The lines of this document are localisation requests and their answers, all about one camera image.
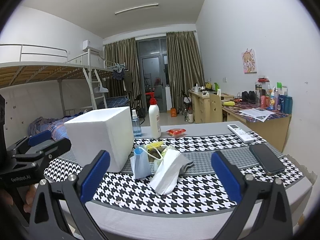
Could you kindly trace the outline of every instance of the tile floor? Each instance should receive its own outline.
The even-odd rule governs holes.
[[[145,122],[141,126],[150,126],[149,116],[147,114]],[[160,113],[160,125],[189,124],[184,121],[184,115],[178,114],[177,117],[171,117],[168,113]]]

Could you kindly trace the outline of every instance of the white foam box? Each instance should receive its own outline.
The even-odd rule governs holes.
[[[81,167],[100,150],[110,153],[109,172],[119,172],[133,147],[130,108],[92,110],[64,123],[73,153]]]

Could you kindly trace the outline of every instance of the remote control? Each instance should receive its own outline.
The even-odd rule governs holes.
[[[252,143],[254,138],[247,134],[244,130],[240,127],[236,126],[235,124],[228,124],[228,128],[240,138],[244,143]]]

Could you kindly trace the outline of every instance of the houndstooth tablecloth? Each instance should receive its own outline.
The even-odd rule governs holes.
[[[255,132],[250,132],[250,135],[256,138],[254,143],[266,143]],[[166,145],[174,145],[195,163],[194,167],[178,178],[172,193],[158,195],[148,186],[152,176],[134,180],[131,168],[125,165],[123,172],[105,174],[93,201],[110,208],[152,216],[186,217],[228,212],[236,203],[228,199],[210,165],[211,153],[214,150],[222,150],[230,163],[237,165],[243,174],[252,174],[257,180],[273,181],[275,177],[279,177],[284,186],[289,187],[303,178],[302,172],[268,143],[267,146],[280,158],[286,169],[276,176],[267,176],[247,144],[234,134],[159,140],[163,140]],[[151,141],[155,140],[135,139],[134,145]],[[78,174],[81,169],[71,151],[51,161],[44,174],[53,181],[62,181],[71,173]]]

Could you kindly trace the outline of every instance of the brown curtain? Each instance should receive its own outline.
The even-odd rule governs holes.
[[[188,94],[194,83],[204,85],[203,67],[193,32],[167,33],[168,69],[172,105],[181,103],[181,90]]]
[[[105,45],[105,59],[119,64],[125,63],[126,68],[131,70],[133,79],[133,93],[130,93],[130,100],[132,103],[131,105],[135,107],[133,100],[137,95],[141,93],[139,63],[135,38],[117,41]],[[110,77],[110,84],[108,89],[110,97],[126,95],[126,92],[123,88],[122,80],[116,80],[113,77]]]

